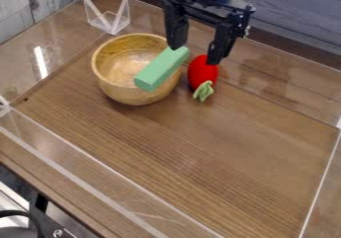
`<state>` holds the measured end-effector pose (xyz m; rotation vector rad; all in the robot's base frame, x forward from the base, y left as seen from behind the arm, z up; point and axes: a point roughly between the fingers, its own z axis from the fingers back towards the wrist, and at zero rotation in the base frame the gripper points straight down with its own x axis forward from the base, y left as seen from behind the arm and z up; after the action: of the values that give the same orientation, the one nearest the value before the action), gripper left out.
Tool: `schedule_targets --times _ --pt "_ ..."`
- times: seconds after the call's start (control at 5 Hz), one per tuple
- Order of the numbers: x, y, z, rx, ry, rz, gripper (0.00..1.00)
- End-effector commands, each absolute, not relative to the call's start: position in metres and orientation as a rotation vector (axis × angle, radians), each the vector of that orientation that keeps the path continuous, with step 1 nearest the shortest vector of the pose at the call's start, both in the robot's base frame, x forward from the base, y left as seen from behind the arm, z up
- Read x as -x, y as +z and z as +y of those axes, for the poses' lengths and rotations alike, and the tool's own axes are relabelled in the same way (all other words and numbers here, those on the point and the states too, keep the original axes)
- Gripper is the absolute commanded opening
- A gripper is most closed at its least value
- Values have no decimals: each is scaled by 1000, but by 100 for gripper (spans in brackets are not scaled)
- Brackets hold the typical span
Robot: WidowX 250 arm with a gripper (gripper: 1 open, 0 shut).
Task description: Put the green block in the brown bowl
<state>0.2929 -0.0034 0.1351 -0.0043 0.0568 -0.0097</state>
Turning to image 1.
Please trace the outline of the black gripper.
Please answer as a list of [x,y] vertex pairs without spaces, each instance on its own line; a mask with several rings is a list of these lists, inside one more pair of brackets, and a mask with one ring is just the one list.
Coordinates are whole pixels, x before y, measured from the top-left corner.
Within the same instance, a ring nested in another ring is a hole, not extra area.
[[244,0],[163,0],[163,4],[167,42],[172,50],[186,43],[188,18],[211,27],[226,22],[216,26],[207,49],[206,63],[218,65],[228,55],[235,35],[240,38],[247,35],[254,5]]

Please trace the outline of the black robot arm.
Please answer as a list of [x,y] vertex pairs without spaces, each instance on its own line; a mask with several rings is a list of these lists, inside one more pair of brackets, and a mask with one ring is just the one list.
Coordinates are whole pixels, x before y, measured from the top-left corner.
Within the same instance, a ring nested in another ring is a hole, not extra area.
[[255,7],[243,0],[163,0],[163,8],[170,48],[176,50],[186,44],[192,19],[214,29],[206,62],[218,65],[228,56],[235,40],[247,36]]

